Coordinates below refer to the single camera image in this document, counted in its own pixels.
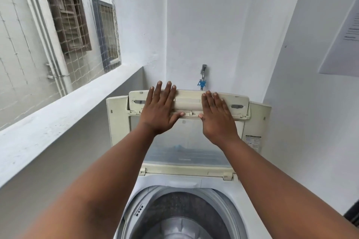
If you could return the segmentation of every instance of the washing machine drum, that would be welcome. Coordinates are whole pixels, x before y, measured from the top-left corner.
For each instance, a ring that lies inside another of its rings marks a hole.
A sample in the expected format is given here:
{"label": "washing machine drum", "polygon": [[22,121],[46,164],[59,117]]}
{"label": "washing machine drum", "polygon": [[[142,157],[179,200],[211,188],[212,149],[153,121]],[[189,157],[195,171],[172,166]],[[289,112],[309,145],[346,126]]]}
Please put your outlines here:
{"label": "washing machine drum", "polygon": [[233,203],[213,189],[152,186],[126,209],[117,239],[247,239]]}

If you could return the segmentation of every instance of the washing machine lid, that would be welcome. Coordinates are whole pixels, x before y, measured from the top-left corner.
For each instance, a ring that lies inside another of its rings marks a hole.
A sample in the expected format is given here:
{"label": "washing machine lid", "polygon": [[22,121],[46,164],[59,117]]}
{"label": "washing machine lid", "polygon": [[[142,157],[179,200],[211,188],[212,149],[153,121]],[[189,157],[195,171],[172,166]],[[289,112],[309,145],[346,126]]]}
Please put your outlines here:
{"label": "washing machine lid", "polygon": [[[107,101],[111,143],[119,142],[139,122],[148,90],[132,91],[128,96],[110,97]],[[174,112],[185,115],[172,129],[155,137],[148,150],[140,175],[146,173],[183,174],[223,177],[230,180],[233,169],[223,152],[202,133],[201,91],[177,90]],[[270,106],[250,102],[248,97],[219,93],[236,121],[238,135],[260,152]]]}

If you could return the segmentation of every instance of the water tap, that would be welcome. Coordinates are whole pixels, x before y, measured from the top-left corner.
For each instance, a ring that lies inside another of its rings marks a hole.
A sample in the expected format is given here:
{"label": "water tap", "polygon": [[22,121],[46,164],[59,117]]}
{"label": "water tap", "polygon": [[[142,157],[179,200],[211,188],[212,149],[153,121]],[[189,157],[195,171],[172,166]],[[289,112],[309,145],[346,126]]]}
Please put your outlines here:
{"label": "water tap", "polygon": [[197,86],[201,87],[201,91],[203,91],[203,88],[206,86],[206,80],[205,80],[205,76],[204,76],[206,68],[207,68],[207,65],[202,64],[202,69],[201,69],[202,78],[200,79],[199,83],[197,84]]}

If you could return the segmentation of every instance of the window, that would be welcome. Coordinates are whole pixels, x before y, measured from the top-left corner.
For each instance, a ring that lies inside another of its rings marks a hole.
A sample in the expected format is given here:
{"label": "window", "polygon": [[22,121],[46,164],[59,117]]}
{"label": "window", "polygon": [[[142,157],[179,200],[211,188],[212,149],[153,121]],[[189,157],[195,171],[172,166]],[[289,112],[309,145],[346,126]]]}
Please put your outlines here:
{"label": "window", "polygon": [[117,23],[113,6],[100,0],[92,0],[98,43],[105,72],[121,63],[119,43],[116,37]]}
{"label": "window", "polygon": [[64,53],[91,50],[82,0],[48,0]]}

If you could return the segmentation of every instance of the hand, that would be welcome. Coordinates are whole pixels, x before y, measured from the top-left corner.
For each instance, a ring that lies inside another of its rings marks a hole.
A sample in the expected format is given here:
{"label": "hand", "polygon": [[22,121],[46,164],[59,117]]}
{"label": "hand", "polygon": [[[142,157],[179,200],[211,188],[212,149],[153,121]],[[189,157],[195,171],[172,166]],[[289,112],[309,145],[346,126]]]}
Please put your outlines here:
{"label": "hand", "polygon": [[236,123],[226,102],[219,98],[218,93],[213,96],[210,91],[202,94],[202,107],[203,114],[198,117],[203,122],[203,134],[213,144],[223,149],[228,143],[240,140]]}
{"label": "hand", "polygon": [[157,83],[156,89],[152,86],[148,91],[145,107],[140,116],[138,126],[149,128],[154,135],[164,133],[173,127],[184,112],[171,115],[173,100],[176,95],[176,86],[169,81],[161,93],[162,81]]}

